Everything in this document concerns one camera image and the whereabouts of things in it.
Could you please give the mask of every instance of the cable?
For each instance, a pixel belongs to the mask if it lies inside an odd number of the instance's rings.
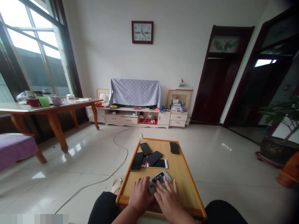
[[[121,132],[119,132],[119,133],[117,133],[117,134],[115,134],[115,136],[113,137],[113,142],[114,142],[114,144],[116,144],[116,145],[118,145],[118,146],[120,146],[120,147],[123,147],[123,146],[121,146],[121,145],[119,145],[119,144],[117,144],[114,140],[115,140],[115,137],[116,137],[116,135],[118,135],[118,134],[120,134],[120,133],[122,133],[122,132],[124,132],[124,131],[126,131],[126,130],[123,130],[123,131],[121,131]],[[126,149],[125,147],[123,147],[125,150],[126,150],[126,152],[127,152],[127,154],[126,154],[126,157],[125,157],[125,159],[123,160],[123,162],[121,163],[121,165],[114,171],[114,173],[113,174],[115,174],[116,173],[116,171],[118,171],[121,167],[122,167],[122,165],[125,163],[125,161],[126,161],[126,159],[127,159],[127,156],[128,156],[128,149]],[[111,174],[108,178],[106,178],[106,179],[104,179],[104,180],[102,180],[102,181],[99,181],[99,182],[96,182],[96,183],[93,183],[93,184],[90,184],[90,185],[87,185],[87,186],[85,186],[85,187],[82,187],[82,188],[80,188],[75,194],[73,194],[56,212],[55,212],[55,214],[57,214],[57,212],[59,212],[59,210],[60,209],[62,209],[62,207],[63,206],[65,206],[70,200],[72,200],[77,194],[79,194],[84,188],[86,188],[86,187],[90,187],[90,186],[92,186],[92,185],[95,185],[95,184],[99,184],[99,183],[102,183],[102,182],[104,182],[104,181],[106,181],[106,180],[108,180],[110,177],[112,177],[113,176],[113,174]]]
[[[157,107],[155,107],[154,109],[156,109]],[[154,109],[152,109],[150,112],[152,112]],[[149,112],[149,114],[150,114]],[[146,118],[144,119],[144,121],[142,122],[142,124],[145,122],[145,120],[147,119],[147,117],[149,116],[149,114],[146,116]]]

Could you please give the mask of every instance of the wall clock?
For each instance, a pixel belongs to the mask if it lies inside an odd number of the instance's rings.
[[[132,21],[132,43],[153,44],[153,21]]]

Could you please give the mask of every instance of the table leg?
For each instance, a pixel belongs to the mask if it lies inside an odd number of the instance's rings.
[[[75,128],[78,129],[79,125],[78,125],[78,122],[77,122],[77,117],[76,117],[75,110],[70,110],[69,112],[71,113],[72,119],[74,121]]]
[[[62,131],[60,121],[58,119],[57,114],[55,112],[49,112],[47,115],[48,115],[50,126],[51,126],[56,138],[58,139],[58,141],[60,143],[61,150],[64,153],[68,153],[69,147],[65,141],[65,137],[63,135],[63,131]]]
[[[30,134],[26,125],[24,124],[23,116],[21,114],[10,114],[12,123],[22,134]]]
[[[40,150],[38,150],[38,152],[36,152],[34,155],[40,161],[41,164],[45,164],[47,162],[46,158]]]
[[[93,109],[93,116],[94,116],[94,125],[96,126],[96,129],[99,130],[99,126],[97,125],[97,108],[96,105],[93,103],[91,105],[91,108]]]

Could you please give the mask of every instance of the wooden table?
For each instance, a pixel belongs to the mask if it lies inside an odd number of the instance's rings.
[[[161,159],[167,160],[168,169],[165,170],[173,180],[174,179],[176,180],[180,201],[184,206],[185,210],[198,220],[207,219],[205,208],[199,197],[196,185],[191,176],[190,170],[188,168],[181,147],[179,146],[180,155],[177,155],[177,154],[172,154],[170,152],[170,144],[169,144],[169,142],[176,142],[176,141],[159,140],[159,139],[151,139],[151,138],[144,138],[143,140],[149,145],[152,152],[159,151],[160,153],[163,154]],[[123,184],[120,188],[119,194],[116,199],[116,204],[121,206],[128,205],[133,183],[138,178],[142,178],[146,176],[152,178],[153,176],[155,176],[156,174],[164,170],[158,168],[141,167],[139,171],[132,171],[132,172],[130,171],[130,167],[132,165],[135,154],[137,152],[142,152],[139,144],[140,142],[136,147],[126,177],[123,181]],[[150,210],[145,213],[145,215],[154,216],[156,218],[164,218],[164,215],[161,214],[160,207],[157,203],[154,204],[150,208]]]
[[[3,103],[0,104],[0,113],[10,114],[12,123],[15,125],[17,130],[23,134],[30,134],[26,128],[22,115],[24,114],[45,114],[48,116],[50,126],[58,139],[61,150],[64,153],[68,152],[68,145],[65,141],[65,137],[62,132],[62,128],[58,119],[57,114],[69,111],[71,113],[72,119],[74,121],[75,128],[79,128],[75,109],[80,109],[83,107],[91,106],[93,109],[94,115],[94,124],[99,130],[97,125],[97,109],[95,107],[95,102],[103,101],[99,99],[92,99],[84,102],[76,102],[79,98],[73,100],[68,100],[66,97],[63,97],[62,105],[60,106],[49,106],[49,107],[32,107],[30,105],[20,105],[19,103]]]

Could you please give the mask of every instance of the hand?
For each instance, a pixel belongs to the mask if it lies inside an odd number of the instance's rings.
[[[141,216],[155,201],[155,197],[147,193],[147,183],[150,177],[138,178],[133,184],[129,206],[133,206]]]
[[[196,223],[195,220],[183,209],[179,197],[176,180],[173,180],[173,190],[167,182],[166,176],[163,177],[166,188],[157,181],[155,185],[155,198],[170,223]]]

